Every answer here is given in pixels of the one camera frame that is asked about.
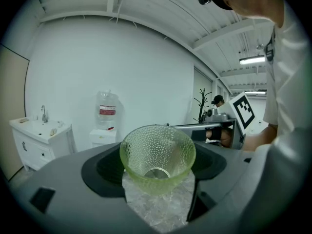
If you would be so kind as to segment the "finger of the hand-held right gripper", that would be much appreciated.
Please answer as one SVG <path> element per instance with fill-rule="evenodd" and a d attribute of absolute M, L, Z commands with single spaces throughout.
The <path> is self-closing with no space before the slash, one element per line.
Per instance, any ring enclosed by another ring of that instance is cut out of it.
<path fill-rule="evenodd" d="M 206 131 L 221 127 L 221 123 L 198 123 L 198 124 L 184 124 L 172 126 L 184 132 L 192 140 L 201 140 L 200 135 L 206 136 Z"/>

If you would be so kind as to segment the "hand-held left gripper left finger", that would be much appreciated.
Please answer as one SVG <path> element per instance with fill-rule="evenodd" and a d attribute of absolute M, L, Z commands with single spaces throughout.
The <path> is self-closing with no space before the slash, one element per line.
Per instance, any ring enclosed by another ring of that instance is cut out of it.
<path fill-rule="evenodd" d="M 119 143 L 54 159 L 13 192 L 49 234 L 153 234 L 127 204 Z"/>

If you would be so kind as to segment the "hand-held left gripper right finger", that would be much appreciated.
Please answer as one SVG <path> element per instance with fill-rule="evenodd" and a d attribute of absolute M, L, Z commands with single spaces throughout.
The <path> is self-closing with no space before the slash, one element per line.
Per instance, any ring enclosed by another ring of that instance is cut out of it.
<path fill-rule="evenodd" d="M 195 142 L 195 190 L 189 234 L 239 234 L 239 222 L 259 184 L 266 146 L 256 152 Z"/>

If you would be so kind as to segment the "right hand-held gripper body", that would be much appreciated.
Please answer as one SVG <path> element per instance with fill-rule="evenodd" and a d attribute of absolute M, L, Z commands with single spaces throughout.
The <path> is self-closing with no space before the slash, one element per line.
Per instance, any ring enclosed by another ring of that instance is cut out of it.
<path fill-rule="evenodd" d="M 246 134 L 255 120 L 250 102 L 244 92 L 232 98 L 224 105 L 209 109 L 203 115 L 203 122 L 210 124 L 212 129 L 230 131 L 229 148 L 241 149 Z"/>

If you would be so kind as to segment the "person's right hand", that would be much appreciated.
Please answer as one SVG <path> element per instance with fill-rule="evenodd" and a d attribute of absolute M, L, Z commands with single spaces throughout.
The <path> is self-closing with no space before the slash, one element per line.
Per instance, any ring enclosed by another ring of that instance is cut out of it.
<path fill-rule="evenodd" d="M 209 143 L 229 148 L 232 142 L 232 129 L 221 127 L 208 129 L 206 130 L 206 139 L 209 140 Z"/>

